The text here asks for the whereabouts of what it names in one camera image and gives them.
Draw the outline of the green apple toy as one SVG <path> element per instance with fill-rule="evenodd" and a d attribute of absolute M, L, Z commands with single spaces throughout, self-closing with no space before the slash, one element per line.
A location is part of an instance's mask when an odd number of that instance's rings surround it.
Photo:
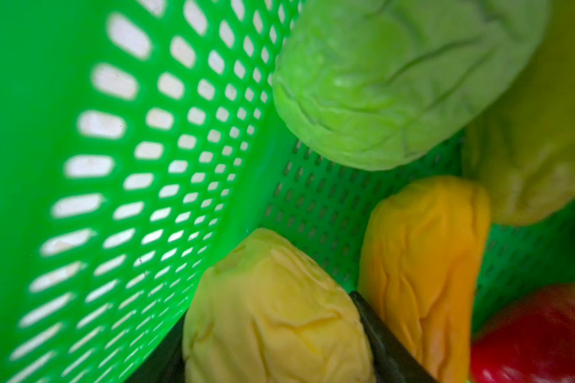
<path fill-rule="evenodd" d="M 548 1 L 307 1 L 272 75 L 276 110 L 319 155 L 408 164 L 502 95 L 538 48 Z"/>

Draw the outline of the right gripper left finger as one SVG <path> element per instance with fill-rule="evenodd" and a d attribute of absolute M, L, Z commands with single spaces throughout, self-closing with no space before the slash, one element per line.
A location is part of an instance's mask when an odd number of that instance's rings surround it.
<path fill-rule="evenodd" d="M 126 380 L 127 383 L 184 383 L 182 353 L 185 313 L 150 356 Z"/>

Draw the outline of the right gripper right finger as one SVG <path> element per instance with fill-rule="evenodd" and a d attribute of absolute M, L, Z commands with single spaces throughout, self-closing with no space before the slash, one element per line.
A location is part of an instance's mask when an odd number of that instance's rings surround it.
<path fill-rule="evenodd" d="M 375 376 L 382 383 L 436 383 L 357 291 L 350 294 L 368 337 Z"/>

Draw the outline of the red strawberry toy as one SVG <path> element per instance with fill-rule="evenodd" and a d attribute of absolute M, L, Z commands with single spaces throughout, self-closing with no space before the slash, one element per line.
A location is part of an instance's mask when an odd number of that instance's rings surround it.
<path fill-rule="evenodd" d="M 471 345 L 472 382 L 575 382 L 575 283 L 498 311 Z"/>

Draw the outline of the green pear toy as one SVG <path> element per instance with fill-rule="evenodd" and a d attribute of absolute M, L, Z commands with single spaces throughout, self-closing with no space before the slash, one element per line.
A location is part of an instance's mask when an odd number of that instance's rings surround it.
<path fill-rule="evenodd" d="M 512 86 L 465 129 L 463 175 L 493 223 L 526 226 L 575 199 L 575 1 L 554 1 L 541 45 Z"/>

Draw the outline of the orange banana toy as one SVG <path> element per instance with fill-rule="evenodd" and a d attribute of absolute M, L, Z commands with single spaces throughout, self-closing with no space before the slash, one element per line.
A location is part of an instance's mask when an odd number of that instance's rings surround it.
<path fill-rule="evenodd" d="M 457 176 L 415 180 L 371 213 L 358 292 L 439 382 L 465 382 L 490 197 Z"/>

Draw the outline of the pale yellow fruit toy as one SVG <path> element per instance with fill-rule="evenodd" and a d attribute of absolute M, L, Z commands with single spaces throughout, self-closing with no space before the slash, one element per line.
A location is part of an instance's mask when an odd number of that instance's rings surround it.
<path fill-rule="evenodd" d="M 188 382 L 372 382 L 359 311 L 312 258 L 268 229 L 203 274 L 185 318 Z"/>

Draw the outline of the green plastic basket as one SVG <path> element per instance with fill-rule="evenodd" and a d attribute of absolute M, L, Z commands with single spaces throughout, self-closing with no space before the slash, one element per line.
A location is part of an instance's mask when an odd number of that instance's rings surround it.
<path fill-rule="evenodd" d="M 433 176 L 480 184 L 465 129 L 522 72 L 417 160 L 337 164 L 273 97 L 306 2 L 0 1 L 0 382 L 126 382 L 258 229 L 358 292 L 381 200 Z M 569 283 L 575 199 L 532 225 L 491 220 L 471 345 L 498 311 Z"/>

